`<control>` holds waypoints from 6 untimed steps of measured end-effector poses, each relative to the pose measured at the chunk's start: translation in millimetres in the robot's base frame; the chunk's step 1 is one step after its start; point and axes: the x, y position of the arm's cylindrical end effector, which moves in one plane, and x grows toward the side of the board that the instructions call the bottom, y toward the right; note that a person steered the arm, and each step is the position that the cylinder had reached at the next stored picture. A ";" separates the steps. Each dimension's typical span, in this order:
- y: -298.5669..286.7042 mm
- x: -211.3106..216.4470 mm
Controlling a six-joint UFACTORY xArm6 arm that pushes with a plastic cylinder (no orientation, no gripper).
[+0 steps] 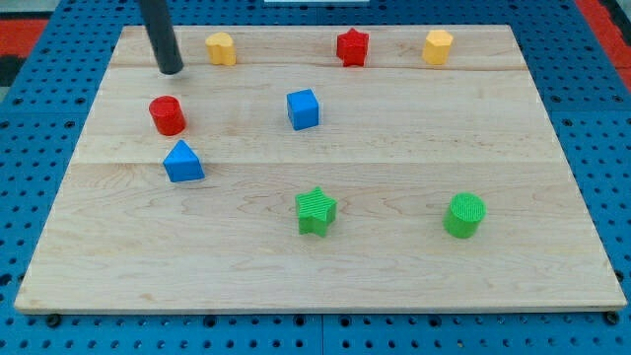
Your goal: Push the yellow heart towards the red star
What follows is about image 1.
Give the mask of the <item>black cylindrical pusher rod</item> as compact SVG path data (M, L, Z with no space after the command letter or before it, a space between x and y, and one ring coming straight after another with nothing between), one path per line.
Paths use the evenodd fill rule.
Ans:
M175 30L166 0L139 0L139 9L159 71L173 75L183 69Z

